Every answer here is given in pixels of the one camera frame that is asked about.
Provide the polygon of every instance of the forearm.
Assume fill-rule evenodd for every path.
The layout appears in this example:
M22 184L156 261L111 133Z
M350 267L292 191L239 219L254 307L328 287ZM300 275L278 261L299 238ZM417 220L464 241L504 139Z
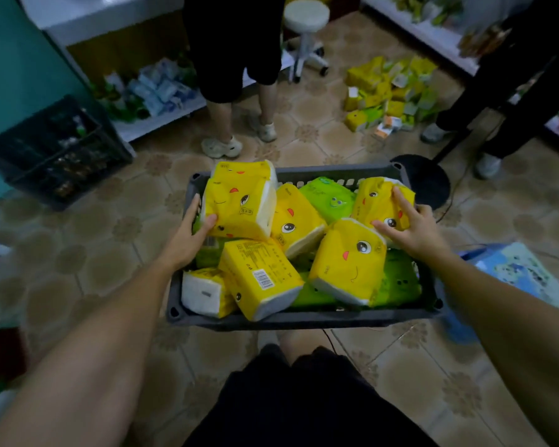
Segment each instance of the forearm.
M170 277L157 263L147 266L71 331L0 421L0 446L117 445L134 413Z
M430 266L523 411L549 443L559 445L559 309L452 253Z

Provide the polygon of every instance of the black plastic crate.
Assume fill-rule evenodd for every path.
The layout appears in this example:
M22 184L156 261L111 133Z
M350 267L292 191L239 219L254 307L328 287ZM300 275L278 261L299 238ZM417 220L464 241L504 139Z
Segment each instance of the black plastic crate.
M278 181L292 183L302 187L317 177L327 177L345 187L357 191L361 179L369 177L388 177L397 179L406 186L410 181L405 169L399 163L372 163L368 165L310 166L294 168L276 168ZM209 180L210 172L195 173L191 176L186 190L185 211L196 193L201 196ZM258 322L248 321L239 312L222 319L195 314L182 306L182 270L174 273L168 298L166 317L168 322L177 326L201 326L214 331L245 330L302 330L313 328L352 328L383 327L418 318L432 318L439 315L442 302L438 299L434 287L434 277L430 269L422 262L416 262L418 277L422 287L420 298L414 303L394 309L360 309L354 307L332 308L311 312L287 309L273 314Z
M130 162L132 156L119 140L71 96L0 134L4 181L54 210L64 210Z

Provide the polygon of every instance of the barcode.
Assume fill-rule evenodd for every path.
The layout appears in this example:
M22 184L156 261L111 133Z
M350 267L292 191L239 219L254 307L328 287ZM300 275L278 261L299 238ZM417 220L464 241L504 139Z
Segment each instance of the barcode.
M269 279L269 276L267 276L265 270L255 270L253 271L253 276L255 279L257 279L257 282L261 286L262 290L267 290L268 288L275 287L274 282Z
M203 246L206 246L208 248L217 248L217 239L215 237L205 237Z

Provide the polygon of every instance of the hand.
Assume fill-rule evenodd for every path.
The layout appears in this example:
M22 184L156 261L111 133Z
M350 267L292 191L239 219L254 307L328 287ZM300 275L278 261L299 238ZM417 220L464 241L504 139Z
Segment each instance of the hand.
M217 221L217 215L209 215L201 229L193 235L193 220L197 215L200 203L201 197L197 193L186 210L180 227L172 232L164 249L156 259L156 262L169 268L171 272L185 267L195 258L205 237Z
M441 236L433 217L433 210L428 205L418 205L415 209L397 187L393 188L393 197L410 219L410 228L401 232L380 220L374 220L371 224L375 226L378 233L391 238L409 255L429 266L435 260L453 254Z

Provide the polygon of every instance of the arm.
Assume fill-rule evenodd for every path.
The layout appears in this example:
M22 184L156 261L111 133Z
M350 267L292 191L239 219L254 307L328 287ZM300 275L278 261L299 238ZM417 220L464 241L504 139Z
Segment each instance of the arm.
M417 211L399 190L393 193L410 229L373 225L439 276L523 412L548 443L559 445L559 309L464 262L441 237L429 206Z
M117 446L132 420L159 309L173 272L197 253L195 197L157 259L120 287L39 364L0 420L0 447Z

